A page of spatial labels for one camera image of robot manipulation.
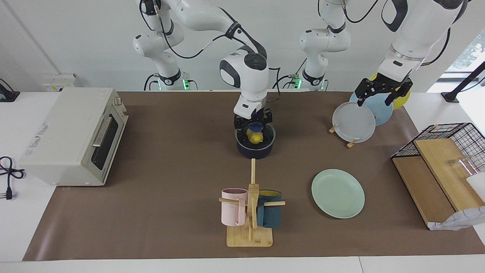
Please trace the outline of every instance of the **window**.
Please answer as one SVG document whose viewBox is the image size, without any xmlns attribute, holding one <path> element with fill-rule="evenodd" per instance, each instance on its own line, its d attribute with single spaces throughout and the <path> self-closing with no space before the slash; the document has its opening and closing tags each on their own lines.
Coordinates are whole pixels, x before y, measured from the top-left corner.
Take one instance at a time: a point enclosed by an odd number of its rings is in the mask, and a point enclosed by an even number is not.
<svg viewBox="0 0 485 273">
<path fill-rule="evenodd" d="M 445 73 L 470 73 L 485 61 L 485 30 L 468 45 Z"/>
</svg>

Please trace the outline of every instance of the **yellow plate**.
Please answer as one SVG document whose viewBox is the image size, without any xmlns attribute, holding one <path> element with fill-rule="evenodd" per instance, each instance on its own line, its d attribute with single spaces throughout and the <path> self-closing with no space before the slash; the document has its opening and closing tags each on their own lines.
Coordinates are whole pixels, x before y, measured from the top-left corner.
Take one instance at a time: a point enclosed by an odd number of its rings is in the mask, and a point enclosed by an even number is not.
<svg viewBox="0 0 485 273">
<path fill-rule="evenodd" d="M 377 73 L 375 73 L 372 77 L 369 78 L 369 80 L 373 81 L 375 80 L 375 78 L 377 77 Z M 411 90 L 409 90 L 409 92 L 404 96 L 404 97 L 398 97 L 397 99 L 395 99 L 393 101 L 393 104 L 394 104 L 394 110 L 396 110 L 397 108 L 401 108 L 407 100 L 409 100 L 409 96 L 411 95 Z"/>
</svg>

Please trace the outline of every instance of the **oven door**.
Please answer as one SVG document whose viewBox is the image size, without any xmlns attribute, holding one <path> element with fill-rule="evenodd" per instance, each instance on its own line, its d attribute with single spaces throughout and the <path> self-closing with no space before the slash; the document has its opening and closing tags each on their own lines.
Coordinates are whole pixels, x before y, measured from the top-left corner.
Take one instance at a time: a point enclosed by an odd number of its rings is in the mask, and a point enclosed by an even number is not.
<svg viewBox="0 0 485 273">
<path fill-rule="evenodd" d="M 99 180 L 99 184 L 93 186 L 104 185 L 124 127 L 125 122 L 114 106 L 109 104 L 82 162 L 96 180 Z"/>
</svg>

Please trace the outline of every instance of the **oven window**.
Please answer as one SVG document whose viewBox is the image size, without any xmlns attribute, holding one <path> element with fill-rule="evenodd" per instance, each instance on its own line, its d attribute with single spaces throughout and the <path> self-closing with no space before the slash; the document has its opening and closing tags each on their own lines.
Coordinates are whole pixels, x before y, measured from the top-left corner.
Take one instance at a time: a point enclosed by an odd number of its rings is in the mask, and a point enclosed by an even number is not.
<svg viewBox="0 0 485 273">
<path fill-rule="evenodd" d="M 102 170 L 104 167 L 104 163 L 106 162 L 114 141 L 114 136 L 118 131 L 118 122 L 116 122 L 113 115 L 110 114 L 110 117 L 112 120 L 110 126 L 108 127 L 108 131 L 106 132 L 104 141 L 100 147 L 95 148 L 93 156 L 91 157 L 91 162 L 100 170 Z"/>
</svg>

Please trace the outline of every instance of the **white plate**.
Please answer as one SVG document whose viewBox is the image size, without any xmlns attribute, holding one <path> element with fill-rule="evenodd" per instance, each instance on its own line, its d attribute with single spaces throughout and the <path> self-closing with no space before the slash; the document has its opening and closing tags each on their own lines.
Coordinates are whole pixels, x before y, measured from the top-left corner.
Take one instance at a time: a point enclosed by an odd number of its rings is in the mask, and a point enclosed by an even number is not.
<svg viewBox="0 0 485 273">
<path fill-rule="evenodd" d="M 379 93 L 373 95 L 372 97 L 368 97 L 364 101 L 364 105 L 369 108 L 374 114 L 376 126 L 386 123 L 386 121 L 388 121 L 392 116 L 394 106 L 392 102 L 389 106 L 386 105 L 384 101 L 387 98 L 388 94 Z M 355 93 L 352 93 L 349 101 L 357 102 L 357 96 Z"/>
<path fill-rule="evenodd" d="M 342 103 L 334 111 L 332 123 L 335 132 L 347 142 L 361 143 L 371 138 L 375 130 L 375 118 L 365 105 L 356 102 Z"/>
</svg>

